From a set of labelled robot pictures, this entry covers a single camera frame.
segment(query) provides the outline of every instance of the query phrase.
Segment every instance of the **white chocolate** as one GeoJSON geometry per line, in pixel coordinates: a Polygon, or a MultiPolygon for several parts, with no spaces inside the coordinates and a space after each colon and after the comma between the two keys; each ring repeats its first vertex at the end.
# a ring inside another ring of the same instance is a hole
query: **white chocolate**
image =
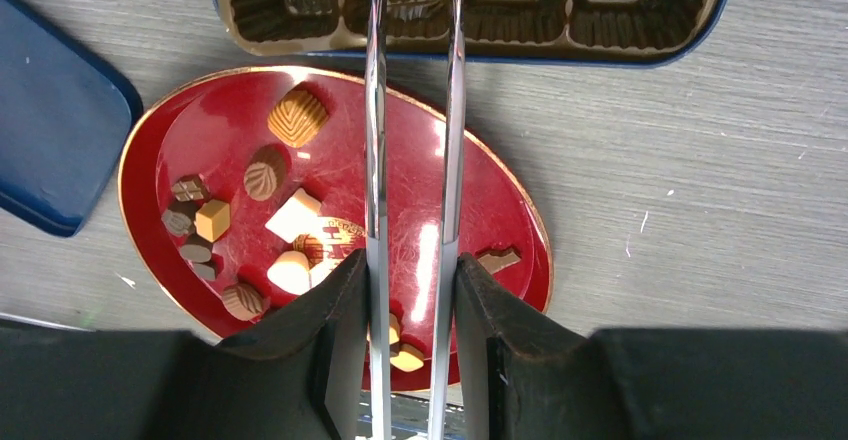
{"type": "Polygon", "coordinates": [[[394,345],[400,341],[400,322],[393,314],[389,314],[389,345],[394,345]]]}
{"type": "Polygon", "coordinates": [[[292,295],[303,295],[310,288],[309,260],[301,252],[284,252],[268,269],[268,280],[292,295]]]}
{"type": "Polygon", "coordinates": [[[312,270],[309,270],[309,283],[312,287],[316,287],[327,278],[330,273],[336,268],[336,262],[330,260],[324,260],[312,267],[312,270]]]}
{"type": "Polygon", "coordinates": [[[312,198],[302,188],[298,188],[294,195],[289,197],[277,213],[268,220],[265,228],[292,243],[298,235],[312,233],[315,230],[319,210],[321,210],[321,202],[312,198]]]}

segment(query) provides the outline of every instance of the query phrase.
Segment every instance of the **caramel chocolate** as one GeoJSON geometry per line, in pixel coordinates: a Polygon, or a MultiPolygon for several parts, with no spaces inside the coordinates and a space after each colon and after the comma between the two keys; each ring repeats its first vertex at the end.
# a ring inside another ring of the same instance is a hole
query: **caramel chocolate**
{"type": "Polygon", "coordinates": [[[266,145],[250,159],[244,172],[244,189],[250,198],[261,202],[271,198],[285,178],[286,159],[273,145],[266,145]]]}
{"type": "Polygon", "coordinates": [[[189,235],[180,247],[180,256],[189,262],[206,263],[212,260],[212,242],[196,233],[189,235]]]}
{"type": "Polygon", "coordinates": [[[209,198],[209,190],[200,179],[200,175],[186,175],[177,180],[177,183],[171,186],[171,193],[174,198],[181,202],[189,200],[207,200],[209,198]]]}
{"type": "Polygon", "coordinates": [[[162,223],[175,237],[190,235],[194,233],[194,215],[198,208],[194,202],[174,200],[162,214],[162,223]]]}
{"type": "Polygon", "coordinates": [[[215,242],[230,228],[230,204],[220,200],[209,200],[194,216],[197,234],[215,242]]]}
{"type": "Polygon", "coordinates": [[[268,129],[281,142],[300,148],[312,140],[330,118],[324,105],[303,89],[287,93],[268,117],[268,129]]]}
{"type": "Polygon", "coordinates": [[[214,282],[218,278],[218,265],[215,262],[192,263],[191,268],[198,277],[207,282],[214,282]]]}
{"type": "Polygon", "coordinates": [[[504,250],[489,250],[477,257],[480,265],[489,272],[489,275],[494,275],[501,270],[511,267],[521,261],[515,249],[510,247],[504,250]]]}
{"type": "Polygon", "coordinates": [[[265,311],[265,299],[252,286],[239,282],[221,292],[221,301],[230,315],[239,320],[252,320],[265,311]]]}
{"type": "Polygon", "coordinates": [[[396,356],[389,363],[402,372],[414,372],[424,366],[424,354],[412,345],[402,344],[396,356]]]}

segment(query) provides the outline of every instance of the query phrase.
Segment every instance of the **blue lid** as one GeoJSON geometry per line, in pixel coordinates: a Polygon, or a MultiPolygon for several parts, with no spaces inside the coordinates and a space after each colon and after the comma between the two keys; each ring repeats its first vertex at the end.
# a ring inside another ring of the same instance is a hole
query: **blue lid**
{"type": "Polygon", "coordinates": [[[81,228],[141,114],[106,62],[0,0],[0,208],[52,235],[81,228]]]}

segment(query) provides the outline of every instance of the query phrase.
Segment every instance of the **red tray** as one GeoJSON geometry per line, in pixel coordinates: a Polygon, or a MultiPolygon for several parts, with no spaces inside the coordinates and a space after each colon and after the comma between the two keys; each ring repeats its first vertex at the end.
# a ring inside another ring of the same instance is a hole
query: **red tray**
{"type": "MultiPolygon", "coordinates": [[[[265,271],[292,246],[264,228],[298,187],[323,202],[324,258],[364,247],[365,98],[363,80],[306,67],[249,67],[219,72],[185,85],[159,101],[138,122],[121,159],[119,197],[127,230],[142,261],[162,288],[189,315],[226,337],[250,326],[232,317],[220,300],[239,277],[270,299],[272,307],[294,300],[272,285],[265,271]],[[327,108],[329,120],[299,149],[282,145],[267,128],[271,109],[294,86],[306,88],[327,108]],[[289,174],[274,197],[252,200],[244,169],[260,147],[275,143],[287,152],[289,174]],[[213,283],[198,278],[177,250],[182,239],[160,217],[172,200],[170,186],[199,174],[214,198],[231,205],[232,226],[214,245],[222,266],[213,283]]],[[[401,342],[432,353],[436,246],[441,216],[444,115],[389,90],[388,195],[390,304],[400,320],[401,342]]],[[[466,132],[460,250],[480,254],[514,247],[521,261],[494,275],[508,290],[540,311],[553,290],[551,249],[533,202],[488,147],[466,132]]],[[[459,381],[455,343],[450,381],[459,381]]],[[[395,391],[429,387],[430,362],[405,373],[392,369],[395,391]]],[[[365,369],[363,387],[368,387],[365,369]]]]}

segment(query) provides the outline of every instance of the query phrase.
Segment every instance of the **gray table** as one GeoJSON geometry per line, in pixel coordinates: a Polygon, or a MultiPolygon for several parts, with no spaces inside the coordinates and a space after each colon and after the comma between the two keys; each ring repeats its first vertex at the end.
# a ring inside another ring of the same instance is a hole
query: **gray table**
{"type": "MultiPolygon", "coordinates": [[[[253,58],[210,0],[27,1],[147,105],[227,67],[362,69],[253,58]]],[[[549,315],[581,333],[848,325],[846,68],[848,0],[730,0],[701,47],[657,70],[469,66],[469,128],[515,170],[553,239],[549,315]]],[[[390,62],[389,77],[444,104],[444,63],[390,62]]],[[[0,212],[0,311],[211,338],[141,264],[114,181],[71,240],[0,212]]]]}

